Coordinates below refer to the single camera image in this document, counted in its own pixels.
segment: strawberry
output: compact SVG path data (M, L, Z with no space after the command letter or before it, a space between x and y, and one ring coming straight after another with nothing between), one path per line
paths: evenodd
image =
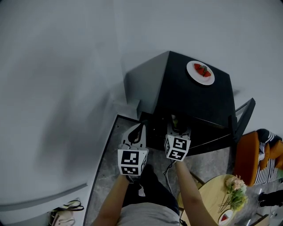
M200 64L194 64L195 70L198 70L198 68L200 67Z
M204 77L209 77L209 76L211 76L211 74L209 73L209 71L207 71L207 72L204 73L203 76L204 76Z
M198 70L196 70L200 75L204 74L204 68L200 67Z

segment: red strawberry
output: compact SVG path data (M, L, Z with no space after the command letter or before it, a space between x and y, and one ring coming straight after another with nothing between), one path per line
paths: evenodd
M200 75L204 74L204 68L200 67L198 70L196 70Z
M198 68L200 67L200 64L194 64L195 70L198 70Z
M211 76L211 74L209 73L209 71L207 71L207 72L204 73L203 76L204 76L204 77L209 77L209 76Z
M224 214L223 217L222 217L222 219L221 219L221 221L225 221L225 220L227 220L227 219L228 219L227 215Z

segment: gray t-shirt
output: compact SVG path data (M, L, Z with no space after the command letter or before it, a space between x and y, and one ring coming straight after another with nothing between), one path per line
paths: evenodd
M179 226L173 210L154 203L131 204L121 210L118 226Z

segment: human arm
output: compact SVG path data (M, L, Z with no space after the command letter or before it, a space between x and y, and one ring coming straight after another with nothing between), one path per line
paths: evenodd
M92 226L115 226L120 217L124 197L129 185L125 175L119 175L107 195Z
M217 224L203 204L202 197L186 164L177 161L175 166L184 208L191 226L216 226Z

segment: person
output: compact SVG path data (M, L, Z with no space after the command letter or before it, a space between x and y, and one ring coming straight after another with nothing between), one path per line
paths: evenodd
M283 205L283 190L272 192L269 194L261 193L258 197L260 207L272 207Z
M206 210L199 190L184 162L176 162L184 209L191 226L216 226ZM145 197L138 195L139 183ZM179 208L175 197L159 181L151 165L146 165L140 181L129 185L119 175L92 226L177 226Z

